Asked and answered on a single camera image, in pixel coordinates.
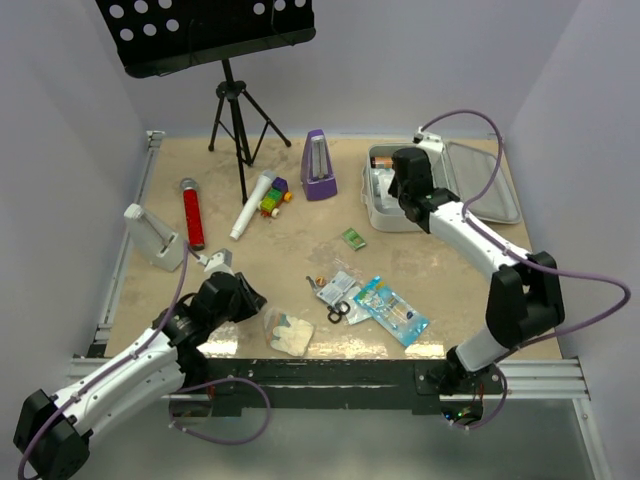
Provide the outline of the brown bottle orange cap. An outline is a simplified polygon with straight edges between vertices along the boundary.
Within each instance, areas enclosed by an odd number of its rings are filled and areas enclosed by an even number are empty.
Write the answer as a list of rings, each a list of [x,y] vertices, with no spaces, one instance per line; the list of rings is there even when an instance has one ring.
[[[393,159],[391,156],[375,156],[370,158],[371,167],[374,169],[392,169]]]

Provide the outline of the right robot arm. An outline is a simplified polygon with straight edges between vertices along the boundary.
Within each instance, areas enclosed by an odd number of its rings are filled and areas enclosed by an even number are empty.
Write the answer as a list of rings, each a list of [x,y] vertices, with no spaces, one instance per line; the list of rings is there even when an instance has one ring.
[[[557,264],[546,253],[507,246],[453,192],[437,188],[427,153],[417,147],[392,154],[394,177],[388,193],[406,218],[458,251],[489,282],[485,326],[447,352],[438,374],[443,392],[469,392],[481,372],[527,341],[564,322]]]

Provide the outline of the white gauze packet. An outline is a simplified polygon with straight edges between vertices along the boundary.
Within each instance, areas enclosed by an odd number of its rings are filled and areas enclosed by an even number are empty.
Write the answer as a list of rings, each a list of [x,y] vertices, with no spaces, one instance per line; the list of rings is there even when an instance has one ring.
[[[393,179],[394,173],[390,169],[376,169],[374,171],[375,202],[381,211],[390,211],[399,208],[397,199],[389,193]]]

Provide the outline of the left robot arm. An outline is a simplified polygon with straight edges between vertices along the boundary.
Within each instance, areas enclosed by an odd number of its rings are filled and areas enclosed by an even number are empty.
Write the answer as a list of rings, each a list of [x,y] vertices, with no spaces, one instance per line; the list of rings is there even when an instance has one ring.
[[[209,368],[200,345],[227,322],[266,304],[240,274],[216,272],[192,294],[175,297],[134,343],[91,374],[53,394],[38,389],[23,402],[13,443],[18,477],[68,479],[88,460],[90,442],[154,400],[204,387]]]

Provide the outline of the small green packet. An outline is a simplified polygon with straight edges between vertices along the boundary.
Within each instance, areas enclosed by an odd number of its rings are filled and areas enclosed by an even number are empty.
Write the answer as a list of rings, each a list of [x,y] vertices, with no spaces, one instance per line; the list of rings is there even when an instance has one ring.
[[[367,243],[363,237],[353,228],[348,228],[341,234],[345,243],[354,251],[364,248]]]

